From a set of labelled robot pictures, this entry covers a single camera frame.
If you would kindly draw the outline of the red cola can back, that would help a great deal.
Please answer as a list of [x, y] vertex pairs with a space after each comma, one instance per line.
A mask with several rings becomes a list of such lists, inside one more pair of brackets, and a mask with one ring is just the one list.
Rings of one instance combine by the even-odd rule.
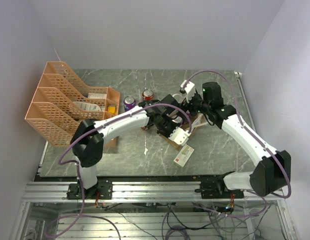
[[154, 92], [151, 89], [145, 89], [142, 92], [142, 99], [144, 101], [150, 101], [154, 98]]

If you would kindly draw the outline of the purple Fanta can front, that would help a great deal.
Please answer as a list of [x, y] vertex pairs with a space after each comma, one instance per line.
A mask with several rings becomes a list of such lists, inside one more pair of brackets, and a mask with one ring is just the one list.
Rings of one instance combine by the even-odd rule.
[[173, 121], [174, 123], [177, 123], [177, 124], [182, 124], [182, 123], [183, 123], [183, 118], [182, 118], [181, 116], [176, 115], [176, 116], [172, 119], [172, 121]]

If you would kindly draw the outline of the purple fanta can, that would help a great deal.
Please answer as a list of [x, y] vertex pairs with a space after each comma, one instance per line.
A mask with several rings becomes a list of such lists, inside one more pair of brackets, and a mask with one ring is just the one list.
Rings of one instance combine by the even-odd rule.
[[126, 96], [123, 100], [124, 111], [127, 112], [136, 106], [136, 100], [132, 96]]
[[173, 121], [174, 123], [177, 123], [177, 124], [182, 124], [182, 123], [183, 123], [183, 118], [182, 118], [181, 116], [176, 115], [176, 116], [172, 119], [172, 121]]

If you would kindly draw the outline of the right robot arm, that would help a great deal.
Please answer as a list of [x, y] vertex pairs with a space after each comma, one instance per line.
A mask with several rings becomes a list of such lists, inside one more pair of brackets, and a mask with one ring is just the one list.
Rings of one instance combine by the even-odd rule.
[[225, 104], [221, 87], [216, 82], [202, 85], [199, 95], [195, 84], [185, 80], [180, 92], [185, 95], [183, 106], [207, 116], [209, 121], [231, 136], [248, 154], [255, 168], [251, 172], [231, 172], [215, 186], [216, 194], [228, 197], [233, 190], [250, 190], [261, 197], [275, 194], [290, 185], [291, 155], [269, 145], [253, 131], [232, 105]]

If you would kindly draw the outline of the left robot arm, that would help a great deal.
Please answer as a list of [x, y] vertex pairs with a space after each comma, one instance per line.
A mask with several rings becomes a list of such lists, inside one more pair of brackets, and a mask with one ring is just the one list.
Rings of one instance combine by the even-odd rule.
[[111, 199], [112, 187], [99, 183], [97, 163], [102, 159], [104, 146], [112, 139], [138, 128], [155, 126], [159, 134], [183, 146], [190, 133], [170, 117], [174, 111], [186, 116], [179, 103], [168, 95], [162, 101], [145, 100], [132, 109], [105, 120], [85, 119], [73, 135], [68, 149], [76, 164], [77, 183], [69, 186], [67, 198]]

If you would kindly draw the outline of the small white cardboard box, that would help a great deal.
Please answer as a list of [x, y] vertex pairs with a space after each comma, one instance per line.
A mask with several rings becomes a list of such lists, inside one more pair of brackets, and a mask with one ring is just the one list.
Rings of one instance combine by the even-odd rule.
[[174, 158], [173, 163], [177, 165], [178, 167], [183, 168], [188, 162], [188, 160], [190, 159], [190, 157], [192, 156], [193, 152], [194, 152], [194, 149], [191, 146], [185, 144], [180, 149], [177, 156]]

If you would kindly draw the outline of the purple Fanta can left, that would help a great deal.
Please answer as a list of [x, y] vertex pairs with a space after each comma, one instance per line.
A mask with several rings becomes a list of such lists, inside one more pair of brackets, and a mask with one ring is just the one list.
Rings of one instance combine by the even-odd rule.
[[127, 112], [136, 106], [136, 100], [132, 96], [126, 96], [123, 100], [124, 111]]

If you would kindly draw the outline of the yellow item in organizer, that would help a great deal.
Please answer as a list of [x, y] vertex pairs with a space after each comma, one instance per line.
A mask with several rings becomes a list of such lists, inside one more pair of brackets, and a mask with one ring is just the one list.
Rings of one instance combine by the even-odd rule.
[[115, 105], [109, 105], [107, 107], [107, 112], [109, 112], [110, 114], [115, 115], [117, 113], [117, 107]]

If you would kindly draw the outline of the white papers in organizer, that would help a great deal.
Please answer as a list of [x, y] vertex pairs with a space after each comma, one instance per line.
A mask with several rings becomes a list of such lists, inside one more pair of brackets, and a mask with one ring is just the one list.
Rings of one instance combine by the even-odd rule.
[[[105, 100], [107, 97], [106, 93], [89, 93], [88, 98], [89, 99], [99, 99], [99, 100]], [[73, 101], [73, 103], [79, 107], [81, 110], [88, 111], [88, 112], [95, 112], [95, 111], [104, 111], [105, 105], [99, 104], [99, 103], [88, 103], [83, 101]]]

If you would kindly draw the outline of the orange plastic desk organizer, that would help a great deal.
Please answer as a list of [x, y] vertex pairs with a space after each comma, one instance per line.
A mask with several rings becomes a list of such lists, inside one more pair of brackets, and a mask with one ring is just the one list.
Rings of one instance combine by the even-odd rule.
[[[88, 98], [89, 93], [106, 99]], [[102, 104], [104, 111], [85, 111], [73, 101]], [[116, 114], [107, 112], [116, 106]], [[111, 87], [89, 86], [63, 61], [49, 61], [43, 70], [25, 120], [54, 147], [67, 147], [85, 119], [104, 120], [118, 115], [120, 93]]]

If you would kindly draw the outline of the aluminium corner rail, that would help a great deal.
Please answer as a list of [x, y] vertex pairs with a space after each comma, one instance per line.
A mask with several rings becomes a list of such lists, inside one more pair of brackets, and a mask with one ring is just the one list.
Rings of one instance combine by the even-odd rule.
[[237, 79], [237, 82], [238, 82], [238, 85], [239, 85], [239, 89], [240, 89], [240, 92], [241, 92], [241, 95], [242, 95], [242, 98], [243, 98], [243, 101], [244, 101], [244, 104], [245, 104], [245, 107], [246, 107], [246, 110], [247, 110], [247, 113], [248, 113], [248, 117], [249, 117], [249, 120], [250, 120], [250, 123], [251, 123], [251, 128], [255, 131], [256, 128], [255, 128], [255, 125], [254, 125], [254, 122], [253, 122], [253, 119], [252, 119], [252, 115], [251, 115], [251, 112], [250, 112], [250, 109], [249, 109], [249, 105], [248, 105], [248, 102], [247, 102], [245, 91], [244, 91], [244, 88], [243, 88], [243, 85], [242, 85], [242, 76], [243, 76], [243, 74], [241, 72], [234, 71], [234, 75], [235, 75], [235, 77]]

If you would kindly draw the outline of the aluminium mounting rail frame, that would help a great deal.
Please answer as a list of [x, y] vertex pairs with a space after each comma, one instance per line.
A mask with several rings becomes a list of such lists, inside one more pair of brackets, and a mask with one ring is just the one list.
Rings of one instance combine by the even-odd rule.
[[41, 177], [26, 185], [11, 239], [295, 240], [287, 204], [275, 196], [213, 191], [210, 175], [103, 177], [108, 197], [68, 199], [75, 177]]

